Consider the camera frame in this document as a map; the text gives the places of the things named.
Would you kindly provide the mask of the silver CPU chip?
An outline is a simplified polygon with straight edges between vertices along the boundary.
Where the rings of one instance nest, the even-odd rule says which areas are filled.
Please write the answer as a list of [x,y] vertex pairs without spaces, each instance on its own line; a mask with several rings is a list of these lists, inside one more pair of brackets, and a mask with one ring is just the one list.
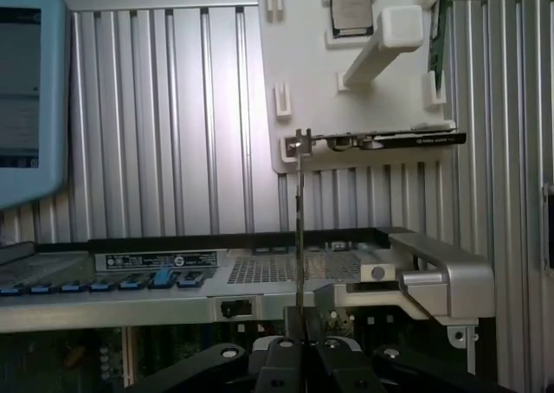
[[329,5],[335,39],[373,34],[373,0],[329,0]]

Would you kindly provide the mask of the white parts rack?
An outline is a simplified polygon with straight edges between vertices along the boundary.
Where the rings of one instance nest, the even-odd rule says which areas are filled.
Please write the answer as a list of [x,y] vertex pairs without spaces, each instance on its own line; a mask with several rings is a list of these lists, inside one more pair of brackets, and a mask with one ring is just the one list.
[[[374,32],[335,39],[329,0],[259,0],[272,165],[293,171],[284,138],[305,134],[457,129],[428,70],[431,9],[437,0],[373,0]],[[334,152],[317,143],[311,171],[370,164],[415,147]]]

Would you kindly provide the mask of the open PC case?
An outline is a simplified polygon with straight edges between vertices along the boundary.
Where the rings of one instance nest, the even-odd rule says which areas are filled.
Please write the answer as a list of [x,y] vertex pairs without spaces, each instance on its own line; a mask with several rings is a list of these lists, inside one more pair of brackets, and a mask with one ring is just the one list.
[[[495,309],[484,258],[403,228],[306,231],[304,256],[304,322],[317,309],[328,336],[366,355],[399,345],[474,374],[476,329]],[[148,377],[136,375],[138,327],[284,336],[296,267],[295,232],[17,243],[0,248],[0,334],[121,328],[125,389]]]

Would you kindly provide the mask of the green motherboard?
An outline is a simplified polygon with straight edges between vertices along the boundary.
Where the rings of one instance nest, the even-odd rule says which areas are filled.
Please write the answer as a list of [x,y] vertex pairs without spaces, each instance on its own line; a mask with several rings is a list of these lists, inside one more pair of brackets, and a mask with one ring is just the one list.
[[[136,375],[149,376],[212,345],[246,349],[259,324],[141,326],[132,331]],[[0,334],[0,393],[121,393],[123,330]]]

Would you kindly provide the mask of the green graphics card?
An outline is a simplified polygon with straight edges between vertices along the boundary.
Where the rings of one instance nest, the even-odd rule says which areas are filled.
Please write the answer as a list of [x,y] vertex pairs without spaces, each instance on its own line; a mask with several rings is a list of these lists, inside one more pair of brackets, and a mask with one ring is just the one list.
[[410,130],[400,132],[359,132],[328,135],[312,135],[307,129],[305,134],[284,138],[285,155],[296,158],[298,155],[312,155],[314,146],[325,143],[334,152],[352,149],[362,151],[390,150],[415,147],[435,147],[463,145],[467,135],[457,129]]

